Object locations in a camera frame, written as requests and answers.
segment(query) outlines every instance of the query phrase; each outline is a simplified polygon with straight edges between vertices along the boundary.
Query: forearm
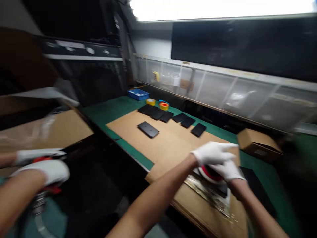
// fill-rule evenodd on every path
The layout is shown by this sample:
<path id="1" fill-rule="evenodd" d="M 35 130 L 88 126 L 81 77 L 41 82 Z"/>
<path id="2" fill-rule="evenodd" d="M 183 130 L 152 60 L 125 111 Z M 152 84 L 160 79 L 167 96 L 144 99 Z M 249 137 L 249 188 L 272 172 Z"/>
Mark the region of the forearm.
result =
<path id="1" fill-rule="evenodd" d="M 152 183 L 130 206 L 107 237 L 143 237 L 156 224 L 177 190 L 198 166 L 190 154 L 182 163 Z"/>
<path id="2" fill-rule="evenodd" d="M 0 154 L 0 168 L 12 165 L 16 158 L 16 152 Z"/>
<path id="3" fill-rule="evenodd" d="M 288 237 L 261 202 L 256 198 L 245 180 L 234 179 L 230 182 L 230 185 L 235 195 L 243 203 L 252 224 L 256 227 L 261 237 Z"/>
<path id="4" fill-rule="evenodd" d="M 36 193 L 44 186 L 45 180 L 42 172 L 25 170 L 0 187 L 0 237 L 5 237 Z"/>

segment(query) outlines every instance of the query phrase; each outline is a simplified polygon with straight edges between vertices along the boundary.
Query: black rectangular panel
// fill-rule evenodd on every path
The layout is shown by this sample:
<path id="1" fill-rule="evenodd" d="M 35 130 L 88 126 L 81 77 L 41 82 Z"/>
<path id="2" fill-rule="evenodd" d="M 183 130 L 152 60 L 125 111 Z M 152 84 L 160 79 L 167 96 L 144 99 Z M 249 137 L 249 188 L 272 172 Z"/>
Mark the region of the black rectangular panel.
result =
<path id="1" fill-rule="evenodd" d="M 161 116 L 164 115 L 164 113 L 165 113 L 165 111 L 159 109 L 154 114 L 152 114 L 151 118 L 153 118 L 154 120 L 158 120 L 161 118 Z"/>
<path id="2" fill-rule="evenodd" d="M 153 138 L 159 133 L 157 129 L 155 129 L 153 126 L 151 126 L 147 122 L 142 122 L 141 124 L 138 125 L 138 128 L 150 138 Z"/>
<path id="3" fill-rule="evenodd" d="M 149 110 L 151 107 L 153 107 L 153 106 L 151 106 L 151 105 L 149 105 L 149 104 L 146 104 L 145 106 L 139 108 L 138 112 L 145 113 L 145 112 L 146 112 L 147 110 Z"/>
<path id="4" fill-rule="evenodd" d="M 180 122 L 180 121 L 184 120 L 186 117 L 187 117 L 187 116 L 186 116 L 185 114 L 180 113 L 180 114 L 178 114 L 178 115 L 172 117 L 172 119 L 173 119 L 174 121 L 176 121 L 176 122 Z"/>
<path id="5" fill-rule="evenodd" d="M 152 106 L 149 110 L 147 110 L 144 114 L 148 116 L 152 116 L 156 111 L 158 111 L 159 108 L 156 106 Z"/>
<path id="6" fill-rule="evenodd" d="M 317 82 L 317 16 L 175 22 L 171 58 Z"/>
<path id="7" fill-rule="evenodd" d="M 192 130 L 191 133 L 193 133 L 195 136 L 200 137 L 201 134 L 206 130 L 207 127 L 205 127 L 203 124 L 198 123 Z"/>
<path id="8" fill-rule="evenodd" d="M 174 113 L 165 112 L 164 115 L 161 116 L 160 120 L 166 123 L 166 122 L 168 122 L 173 116 L 174 116 Z"/>
<path id="9" fill-rule="evenodd" d="M 187 117 L 181 122 L 181 125 L 185 128 L 189 128 L 195 121 L 195 119 Z"/>
<path id="10" fill-rule="evenodd" d="M 272 217 L 277 218 L 277 211 L 253 170 L 245 167 L 240 167 L 240 169 L 245 179 L 248 181 L 248 184 L 254 195 L 258 198 L 258 200 L 262 203 L 266 210 L 272 215 Z"/>

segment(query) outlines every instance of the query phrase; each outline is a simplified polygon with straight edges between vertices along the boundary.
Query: yellow object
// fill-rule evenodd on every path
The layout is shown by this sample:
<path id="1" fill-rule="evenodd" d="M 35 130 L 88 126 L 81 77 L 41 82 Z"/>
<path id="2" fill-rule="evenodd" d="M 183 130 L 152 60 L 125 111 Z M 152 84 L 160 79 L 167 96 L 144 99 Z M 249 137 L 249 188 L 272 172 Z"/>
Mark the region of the yellow object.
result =
<path id="1" fill-rule="evenodd" d="M 159 73 L 154 71 L 153 74 L 154 74 L 155 80 L 159 82 Z"/>
<path id="2" fill-rule="evenodd" d="M 155 100 L 154 99 L 147 99 L 146 100 L 146 104 L 149 104 L 151 106 L 154 106 L 155 105 Z"/>
<path id="3" fill-rule="evenodd" d="M 169 108 L 169 105 L 167 103 L 161 103 L 159 106 L 164 111 L 167 111 Z"/>

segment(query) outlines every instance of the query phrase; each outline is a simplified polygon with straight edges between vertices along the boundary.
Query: fluorescent light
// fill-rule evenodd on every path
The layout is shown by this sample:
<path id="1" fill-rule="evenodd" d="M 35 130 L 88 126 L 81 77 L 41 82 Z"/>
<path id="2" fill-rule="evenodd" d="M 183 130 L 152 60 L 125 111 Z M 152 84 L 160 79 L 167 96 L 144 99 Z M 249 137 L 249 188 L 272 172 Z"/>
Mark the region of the fluorescent light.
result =
<path id="1" fill-rule="evenodd" d="M 313 0 L 131 0 L 138 21 L 176 21 L 304 14 L 316 11 Z"/>

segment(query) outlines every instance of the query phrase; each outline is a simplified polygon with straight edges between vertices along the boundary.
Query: cardboard sheet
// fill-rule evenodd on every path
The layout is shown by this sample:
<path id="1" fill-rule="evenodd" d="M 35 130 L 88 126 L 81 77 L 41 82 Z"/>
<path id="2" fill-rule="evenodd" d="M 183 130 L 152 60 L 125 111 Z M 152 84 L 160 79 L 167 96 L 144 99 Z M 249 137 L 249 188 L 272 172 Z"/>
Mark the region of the cardboard sheet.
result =
<path id="1" fill-rule="evenodd" d="M 160 131 L 153 139 L 150 139 L 138 129 L 137 125 L 144 121 Z M 186 129 L 172 119 L 167 123 L 160 120 L 156 121 L 138 111 L 128 113 L 108 123 L 107 126 L 153 163 L 163 160 L 163 164 L 169 168 L 180 163 L 190 151 L 208 141 L 227 142 L 208 132 L 203 132 L 201 137 L 198 138 L 190 132 L 194 127 L 193 125 Z M 231 152 L 239 156 L 237 148 Z"/>
<path id="2" fill-rule="evenodd" d="M 16 127 L 0 131 L 1 138 L 8 136 L 11 139 L 20 140 L 20 134 L 30 131 L 34 125 L 40 125 L 44 119 L 25 123 Z M 17 143 L 0 144 L 0 153 L 14 152 L 21 149 L 46 149 L 46 148 L 65 148 L 93 134 L 88 125 L 76 114 L 69 110 L 56 115 L 54 123 L 51 125 L 47 140 L 34 140 L 29 147 L 19 146 Z M 7 176 L 15 171 L 16 168 L 5 168 L 0 170 L 0 176 Z"/>
<path id="3" fill-rule="evenodd" d="M 137 128 L 137 125 L 144 121 L 160 131 L 153 139 Z M 206 131 L 197 138 L 190 133 L 193 125 L 186 129 L 173 120 L 164 123 L 137 111 L 126 114 L 108 123 L 107 126 L 155 163 L 146 177 L 149 183 L 160 178 L 197 147 L 209 141 L 227 142 Z M 240 165 L 239 149 L 234 148 L 230 152 L 236 155 L 235 163 Z M 175 195 L 172 205 L 207 236 L 219 238 L 248 236 L 244 208 L 234 196 L 231 196 L 230 203 L 230 210 L 236 219 L 233 223 L 185 184 Z"/>

